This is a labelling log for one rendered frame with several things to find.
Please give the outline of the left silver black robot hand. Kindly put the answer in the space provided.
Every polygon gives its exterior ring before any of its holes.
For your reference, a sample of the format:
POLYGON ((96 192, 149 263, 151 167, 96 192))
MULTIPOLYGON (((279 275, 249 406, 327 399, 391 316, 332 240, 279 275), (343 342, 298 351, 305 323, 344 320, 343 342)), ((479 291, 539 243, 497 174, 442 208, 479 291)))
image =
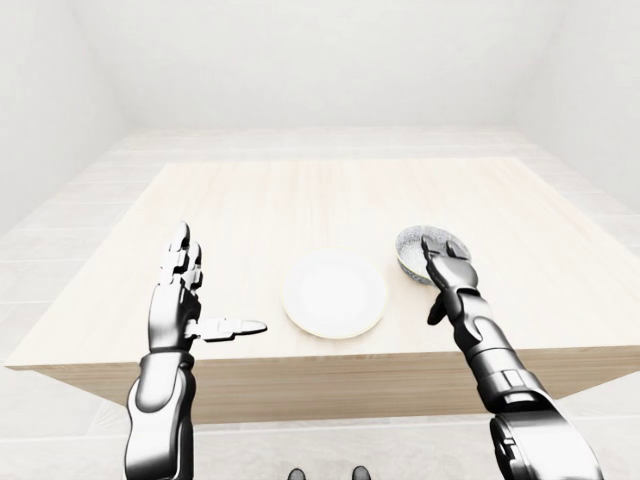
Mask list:
POLYGON ((189 351, 193 341, 227 342, 268 330, 259 320, 201 316, 198 290, 203 283, 202 249, 189 225, 178 223, 164 252, 148 315, 149 349, 189 351))

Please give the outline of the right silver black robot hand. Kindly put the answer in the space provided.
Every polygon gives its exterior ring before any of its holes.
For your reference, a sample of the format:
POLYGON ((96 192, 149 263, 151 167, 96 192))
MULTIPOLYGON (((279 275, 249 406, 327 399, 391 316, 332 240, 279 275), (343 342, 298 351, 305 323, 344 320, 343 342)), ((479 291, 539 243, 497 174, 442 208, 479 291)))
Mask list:
POLYGON ((455 241, 448 240, 445 248, 439 249, 432 237, 423 234, 421 247, 427 261, 427 273, 440 289, 427 322, 429 325, 437 325, 445 316, 453 322, 463 312, 460 291, 479 295, 477 272, 470 257, 455 241))

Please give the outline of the black patterned bowl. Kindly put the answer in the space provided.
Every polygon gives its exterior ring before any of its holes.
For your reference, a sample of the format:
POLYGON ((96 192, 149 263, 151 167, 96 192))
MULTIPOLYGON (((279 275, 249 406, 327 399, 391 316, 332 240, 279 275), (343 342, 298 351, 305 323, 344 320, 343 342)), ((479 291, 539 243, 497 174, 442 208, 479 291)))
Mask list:
POLYGON ((432 285, 433 282, 427 272, 427 261, 421 246, 423 235, 431 237, 436 246, 445 251, 446 243, 455 243, 467 258, 471 258, 471 253, 467 246, 450 232, 432 226, 411 226, 402 230, 395 240, 396 257, 401 269, 413 280, 432 285))

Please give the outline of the white plate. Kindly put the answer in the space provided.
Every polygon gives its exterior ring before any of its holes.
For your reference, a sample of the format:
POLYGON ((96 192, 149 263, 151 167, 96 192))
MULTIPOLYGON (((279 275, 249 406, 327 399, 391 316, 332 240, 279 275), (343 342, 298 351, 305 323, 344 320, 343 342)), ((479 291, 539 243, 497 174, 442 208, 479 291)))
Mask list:
POLYGON ((286 272, 281 299, 287 317, 301 330, 346 340, 381 321, 388 287, 369 260, 350 251, 322 249, 299 258, 286 272))

